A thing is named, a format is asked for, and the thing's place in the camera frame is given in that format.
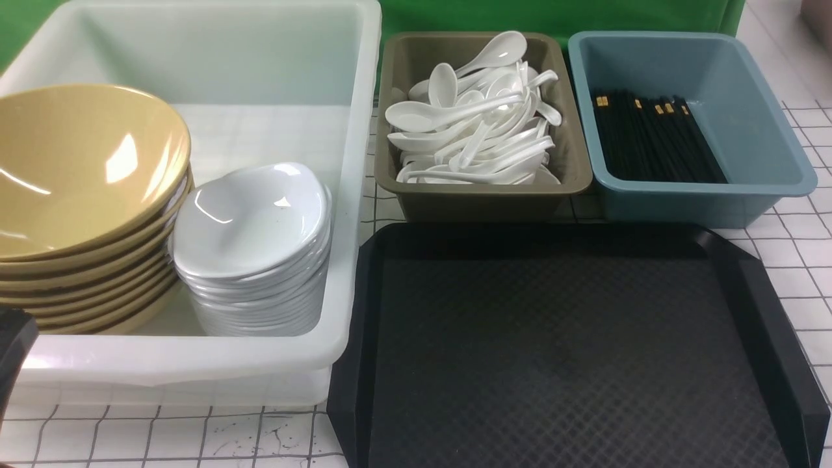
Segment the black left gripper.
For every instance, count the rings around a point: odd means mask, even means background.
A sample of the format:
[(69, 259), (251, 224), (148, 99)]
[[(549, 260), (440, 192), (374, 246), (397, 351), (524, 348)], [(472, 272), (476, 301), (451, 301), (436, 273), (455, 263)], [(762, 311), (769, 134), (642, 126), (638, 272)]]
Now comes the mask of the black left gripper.
[(1, 415), (4, 417), (19, 372), (38, 338), (35, 317), (24, 310), (1, 308)]

